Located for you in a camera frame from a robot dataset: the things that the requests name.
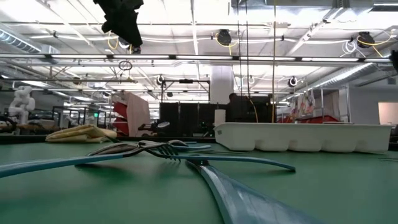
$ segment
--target green table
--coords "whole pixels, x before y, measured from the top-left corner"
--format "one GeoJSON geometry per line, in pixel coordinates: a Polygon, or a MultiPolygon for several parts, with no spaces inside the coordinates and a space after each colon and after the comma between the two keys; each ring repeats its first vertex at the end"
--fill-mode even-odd
{"type": "MultiPolygon", "coordinates": [[[[15,144],[0,146],[0,164],[73,157],[99,144],[15,144]]],[[[213,144],[213,148],[224,150],[213,144]]],[[[257,191],[325,223],[397,223],[398,162],[379,160],[398,153],[332,154],[257,152],[296,166],[211,162],[257,191]]],[[[222,223],[207,184],[185,163],[142,153],[0,179],[0,223],[222,223]]]]}

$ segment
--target ceiling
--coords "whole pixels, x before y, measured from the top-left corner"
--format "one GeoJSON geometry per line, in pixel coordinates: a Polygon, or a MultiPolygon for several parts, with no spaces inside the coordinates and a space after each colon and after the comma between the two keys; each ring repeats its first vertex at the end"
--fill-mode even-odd
{"type": "MultiPolygon", "coordinates": [[[[105,22],[104,12],[92,0],[50,0],[47,1],[49,8],[38,1],[40,0],[0,0],[0,22],[33,43],[50,45],[59,50],[61,54],[127,53],[126,49],[120,47],[112,49],[116,45],[114,39],[106,40],[108,37],[114,37],[114,34],[102,32],[101,25],[105,22]]],[[[319,2],[331,5],[330,1],[319,2]]],[[[231,47],[231,55],[272,56],[274,54],[273,7],[267,6],[256,10],[250,8],[247,15],[243,10],[244,7],[240,7],[238,16],[236,9],[230,8],[230,5],[231,0],[144,0],[144,5],[138,10],[137,20],[144,40],[144,44],[141,46],[142,54],[229,55],[229,48],[221,46],[213,38],[220,29],[229,29],[233,41],[241,40],[240,44],[231,47]]],[[[373,48],[357,47],[355,49],[351,45],[347,46],[347,41],[350,38],[356,38],[360,31],[370,32],[377,43],[389,40],[378,45],[379,50],[395,46],[397,24],[396,20],[391,18],[396,18],[398,12],[370,10],[371,7],[344,9],[339,14],[334,14],[335,17],[329,19],[326,24],[322,24],[322,19],[331,12],[331,7],[321,7],[320,3],[318,6],[277,7],[275,55],[378,57],[373,48]],[[308,40],[303,41],[301,46],[292,50],[299,40],[303,39],[303,35],[311,30],[308,40]]],[[[17,49],[4,43],[0,44],[0,51],[2,53],[20,53],[17,49]]],[[[150,60],[138,60],[137,62],[150,63],[150,60]]],[[[251,90],[271,90],[272,65],[251,64],[251,62],[249,64],[249,69],[246,62],[243,62],[242,65],[231,64],[234,75],[238,79],[235,89],[239,88],[240,78],[243,78],[243,89],[246,88],[249,70],[250,79],[254,79],[254,82],[250,83],[251,90]]],[[[136,79],[138,81],[136,84],[107,84],[106,81],[114,77],[114,71],[109,67],[71,67],[60,72],[57,78],[75,76],[96,78],[103,79],[103,84],[109,89],[146,90],[154,88],[153,84],[159,74],[163,74],[166,79],[170,80],[181,78],[209,80],[213,66],[217,65],[209,63],[181,64],[175,67],[156,65],[154,67],[142,66],[129,72],[123,72],[122,78],[136,79]]],[[[45,74],[50,71],[49,67],[43,66],[31,66],[30,68],[45,74]]],[[[53,67],[53,69],[59,71],[63,67],[53,67]]],[[[287,80],[292,76],[300,80],[297,89],[302,89],[337,69],[339,69],[337,65],[322,66],[319,63],[279,65],[274,71],[275,90],[292,91],[287,86],[287,80]]],[[[203,90],[198,85],[179,83],[170,89],[203,90]]],[[[141,96],[151,102],[157,102],[148,94],[141,94],[141,96]]],[[[179,94],[176,100],[206,99],[207,96],[202,93],[184,93],[183,95],[179,94]]]]}

